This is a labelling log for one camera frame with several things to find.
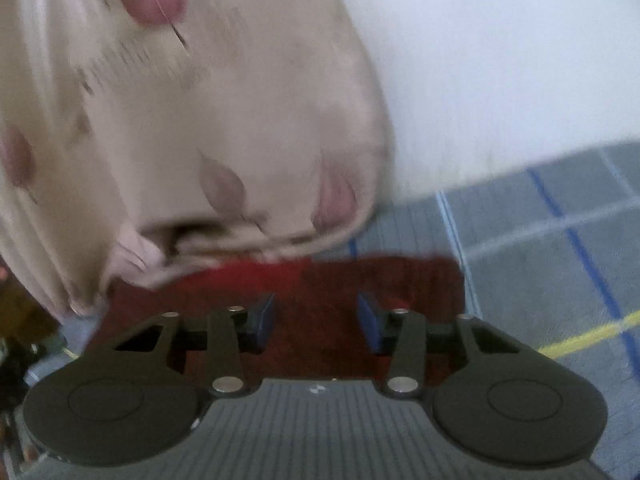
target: circular disc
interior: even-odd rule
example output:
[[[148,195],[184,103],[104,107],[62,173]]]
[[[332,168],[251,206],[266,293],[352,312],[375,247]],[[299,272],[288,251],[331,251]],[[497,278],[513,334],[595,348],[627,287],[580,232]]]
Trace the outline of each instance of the circular disc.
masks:
[[[239,392],[244,387],[242,379],[238,377],[220,377],[213,381],[213,389],[221,394],[233,394]]]
[[[411,377],[393,377],[388,380],[386,386],[397,394],[409,394],[418,389],[418,381]]]
[[[553,363],[492,355],[453,374],[436,391],[440,427],[470,452],[511,466],[589,456],[607,421],[599,391]]]
[[[181,441],[198,416],[196,387],[148,355],[85,356],[36,384],[24,401],[34,442],[79,465],[115,466]]]

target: red cloth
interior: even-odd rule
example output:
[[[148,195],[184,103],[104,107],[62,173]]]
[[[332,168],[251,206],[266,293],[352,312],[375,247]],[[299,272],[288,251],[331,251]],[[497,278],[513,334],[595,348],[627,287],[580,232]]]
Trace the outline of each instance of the red cloth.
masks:
[[[367,351],[356,319],[356,294],[366,290],[383,308],[410,307],[430,322],[449,322],[464,308],[463,277],[448,258],[384,256],[351,262],[299,260],[276,265],[240,262],[200,272],[149,291],[126,283],[114,288],[111,308],[92,344],[104,342],[142,320],[168,311],[204,316],[213,308],[246,304],[264,292],[277,297],[277,322],[260,356],[242,356],[252,384],[264,377],[377,378],[388,360]],[[433,358],[428,378],[446,375]],[[198,377],[199,360],[188,375]]]

